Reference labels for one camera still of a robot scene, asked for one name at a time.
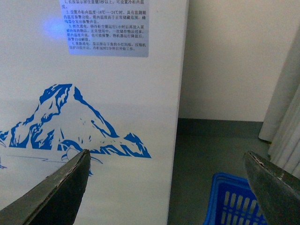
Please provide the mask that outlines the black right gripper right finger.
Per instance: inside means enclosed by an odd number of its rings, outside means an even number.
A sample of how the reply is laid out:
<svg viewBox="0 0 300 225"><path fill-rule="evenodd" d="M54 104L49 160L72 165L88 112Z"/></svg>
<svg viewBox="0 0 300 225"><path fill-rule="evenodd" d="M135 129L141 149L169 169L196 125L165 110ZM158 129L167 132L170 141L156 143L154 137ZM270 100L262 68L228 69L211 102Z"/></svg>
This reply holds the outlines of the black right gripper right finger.
<svg viewBox="0 0 300 225"><path fill-rule="evenodd" d="M269 225L300 223L300 180L253 151L243 157L250 188Z"/></svg>

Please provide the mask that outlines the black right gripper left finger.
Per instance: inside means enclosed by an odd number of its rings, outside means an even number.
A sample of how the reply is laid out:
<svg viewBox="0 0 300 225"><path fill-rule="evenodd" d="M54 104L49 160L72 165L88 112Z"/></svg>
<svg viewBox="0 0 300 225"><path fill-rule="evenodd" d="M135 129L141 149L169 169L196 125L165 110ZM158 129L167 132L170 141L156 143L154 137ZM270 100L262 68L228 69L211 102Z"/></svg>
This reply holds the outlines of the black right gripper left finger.
<svg viewBox="0 0 300 225"><path fill-rule="evenodd" d="M0 211L2 225L72 225L89 177L91 156L83 150L25 195Z"/></svg>

